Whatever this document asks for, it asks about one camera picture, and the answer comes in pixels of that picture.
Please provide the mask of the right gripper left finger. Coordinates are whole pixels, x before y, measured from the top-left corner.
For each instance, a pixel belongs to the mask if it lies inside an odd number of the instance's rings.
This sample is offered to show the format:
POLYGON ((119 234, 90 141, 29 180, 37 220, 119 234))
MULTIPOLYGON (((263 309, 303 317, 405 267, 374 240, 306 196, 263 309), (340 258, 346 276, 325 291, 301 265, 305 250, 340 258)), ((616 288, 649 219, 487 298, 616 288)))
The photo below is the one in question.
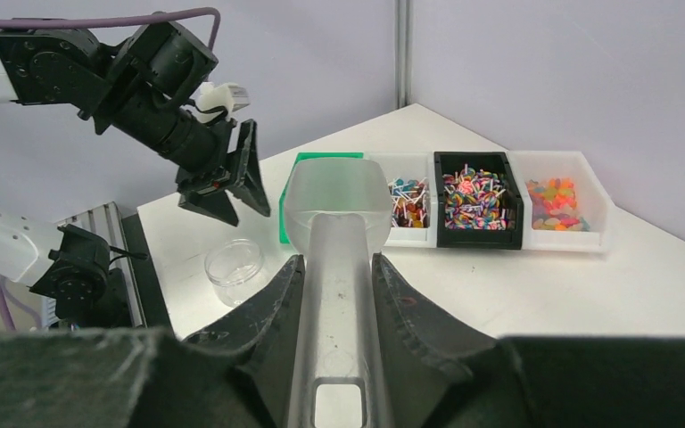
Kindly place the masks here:
POLYGON ((217 427, 286 426, 304 276, 304 258, 291 256, 263 289, 184 339, 219 360, 207 389, 217 427))

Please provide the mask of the green candy bin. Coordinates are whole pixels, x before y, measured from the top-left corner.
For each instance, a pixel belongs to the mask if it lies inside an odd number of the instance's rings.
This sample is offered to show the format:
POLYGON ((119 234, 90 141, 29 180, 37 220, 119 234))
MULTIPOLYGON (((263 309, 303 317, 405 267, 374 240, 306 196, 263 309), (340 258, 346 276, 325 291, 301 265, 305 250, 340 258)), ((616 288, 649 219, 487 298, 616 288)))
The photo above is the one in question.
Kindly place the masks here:
POLYGON ((303 172, 308 172, 309 164, 318 159, 358 159, 365 158, 363 152, 299 152, 293 161, 290 174, 286 180, 283 192, 280 195, 278 205, 278 241, 280 244, 290 245, 292 238, 289 229, 291 226, 290 210, 303 208, 307 204, 308 196, 302 195, 308 192, 309 185, 301 177, 303 172))

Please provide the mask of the black lollipop bin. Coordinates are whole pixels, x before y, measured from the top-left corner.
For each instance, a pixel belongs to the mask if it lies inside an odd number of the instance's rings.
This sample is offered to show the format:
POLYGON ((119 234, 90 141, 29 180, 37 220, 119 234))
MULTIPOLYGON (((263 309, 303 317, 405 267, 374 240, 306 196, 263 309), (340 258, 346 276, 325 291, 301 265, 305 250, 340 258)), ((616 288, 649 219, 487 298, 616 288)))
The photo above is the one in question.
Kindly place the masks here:
POLYGON ((435 152, 439 248, 522 248, 524 202, 505 152, 435 152))

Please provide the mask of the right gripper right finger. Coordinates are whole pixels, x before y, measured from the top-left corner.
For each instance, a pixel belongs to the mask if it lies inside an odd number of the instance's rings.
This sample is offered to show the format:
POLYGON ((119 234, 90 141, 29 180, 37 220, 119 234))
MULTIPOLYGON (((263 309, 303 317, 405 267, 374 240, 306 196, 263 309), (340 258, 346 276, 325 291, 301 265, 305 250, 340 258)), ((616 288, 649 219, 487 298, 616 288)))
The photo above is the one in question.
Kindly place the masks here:
POLYGON ((497 340, 372 259, 384 379, 397 427, 508 426, 507 359, 497 340))

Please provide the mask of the clear plastic scoop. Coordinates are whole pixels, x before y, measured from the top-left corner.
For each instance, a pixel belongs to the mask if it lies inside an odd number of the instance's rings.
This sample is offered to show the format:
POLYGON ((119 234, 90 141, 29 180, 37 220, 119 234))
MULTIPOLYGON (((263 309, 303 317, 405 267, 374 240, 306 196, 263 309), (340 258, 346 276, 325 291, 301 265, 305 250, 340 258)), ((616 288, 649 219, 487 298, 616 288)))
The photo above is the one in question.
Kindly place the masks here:
POLYGON ((376 322, 372 257, 390 233, 380 165, 318 159, 290 210, 291 245, 305 258, 289 427, 392 427, 376 322))

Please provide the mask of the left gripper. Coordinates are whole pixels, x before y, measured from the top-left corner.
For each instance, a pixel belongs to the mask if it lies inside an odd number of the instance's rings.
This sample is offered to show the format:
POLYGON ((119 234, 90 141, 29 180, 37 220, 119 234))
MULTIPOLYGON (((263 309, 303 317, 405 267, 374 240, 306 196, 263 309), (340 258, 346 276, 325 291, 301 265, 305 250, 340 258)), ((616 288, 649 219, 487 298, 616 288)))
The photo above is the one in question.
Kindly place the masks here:
POLYGON ((105 118, 179 167, 177 186, 188 192, 180 194, 179 208, 238 226, 228 193, 217 191, 228 181, 235 198, 261 216, 271 216, 257 152, 258 124, 253 119, 241 123, 229 172, 231 127, 201 123, 184 108, 217 64, 215 54, 182 25, 144 25, 111 62, 105 118))

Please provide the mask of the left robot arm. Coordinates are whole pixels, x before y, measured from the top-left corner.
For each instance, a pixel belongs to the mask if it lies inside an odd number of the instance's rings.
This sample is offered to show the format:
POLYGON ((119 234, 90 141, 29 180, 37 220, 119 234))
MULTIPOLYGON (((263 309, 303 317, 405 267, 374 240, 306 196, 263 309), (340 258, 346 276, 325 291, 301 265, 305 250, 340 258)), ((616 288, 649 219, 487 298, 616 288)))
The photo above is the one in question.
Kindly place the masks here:
MULTIPOLYGON (((163 14, 131 20, 117 45, 94 34, 103 22, 0 21, 0 103, 68 104, 96 134, 117 128, 177 166, 179 205, 231 226, 233 199, 262 216, 257 125, 237 122, 247 104, 239 86, 213 86, 211 43, 163 14)), ((132 252, 72 224, 33 221, 0 210, 0 298, 7 278, 54 302, 77 327, 132 326, 121 259, 132 252)))

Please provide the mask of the white lollipop bin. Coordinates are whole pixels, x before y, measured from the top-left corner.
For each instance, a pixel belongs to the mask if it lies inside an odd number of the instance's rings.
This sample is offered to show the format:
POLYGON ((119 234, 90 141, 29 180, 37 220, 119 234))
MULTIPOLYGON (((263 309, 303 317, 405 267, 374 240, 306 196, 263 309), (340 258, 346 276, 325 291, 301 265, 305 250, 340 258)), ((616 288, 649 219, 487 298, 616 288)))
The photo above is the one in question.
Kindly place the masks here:
POLYGON ((431 152, 368 152, 387 180, 392 200, 389 247, 434 248, 438 193, 431 152))

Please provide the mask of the clear plastic jar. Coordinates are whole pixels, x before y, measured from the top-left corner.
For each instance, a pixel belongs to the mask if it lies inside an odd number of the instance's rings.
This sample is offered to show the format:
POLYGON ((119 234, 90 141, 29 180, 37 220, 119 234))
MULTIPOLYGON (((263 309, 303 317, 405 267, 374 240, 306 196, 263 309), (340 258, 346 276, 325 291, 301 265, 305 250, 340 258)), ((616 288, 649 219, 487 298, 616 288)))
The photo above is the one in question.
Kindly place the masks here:
POLYGON ((230 308, 249 300, 270 280, 261 248, 249 239, 234 239, 210 250, 203 265, 219 300, 230 308))

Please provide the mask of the white gummy bin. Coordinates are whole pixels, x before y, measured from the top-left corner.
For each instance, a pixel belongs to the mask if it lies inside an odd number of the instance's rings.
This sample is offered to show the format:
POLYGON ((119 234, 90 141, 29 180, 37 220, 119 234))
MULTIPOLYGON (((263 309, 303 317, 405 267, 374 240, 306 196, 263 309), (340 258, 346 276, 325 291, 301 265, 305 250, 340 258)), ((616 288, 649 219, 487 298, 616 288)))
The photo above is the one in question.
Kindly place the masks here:
POLYGON ((523 250, 610 250, 615 205, 582 152, 510 151, 508 160, 524 203, 523 250))

